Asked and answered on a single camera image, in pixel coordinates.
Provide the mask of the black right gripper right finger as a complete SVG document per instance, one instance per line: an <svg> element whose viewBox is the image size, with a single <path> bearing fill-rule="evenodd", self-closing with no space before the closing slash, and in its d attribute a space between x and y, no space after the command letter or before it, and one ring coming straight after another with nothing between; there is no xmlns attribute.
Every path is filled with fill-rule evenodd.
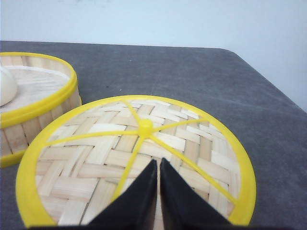
<svg viewBox="0 0 307 230"><path fill-rule="evenodd" d="M160 195L165 227L230 227L231 223L203 200L163 158Z"/></svg>

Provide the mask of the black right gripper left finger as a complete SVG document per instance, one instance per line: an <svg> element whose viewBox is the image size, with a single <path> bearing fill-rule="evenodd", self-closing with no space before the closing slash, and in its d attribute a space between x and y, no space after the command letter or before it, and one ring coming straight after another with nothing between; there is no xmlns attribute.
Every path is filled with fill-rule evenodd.
<svg viewBox="0 0 307 230"><path fill-rule="evenodd" d="M152 227L157 198L157 163L151 160L139 176L89 224L90 227Z"/></svg>

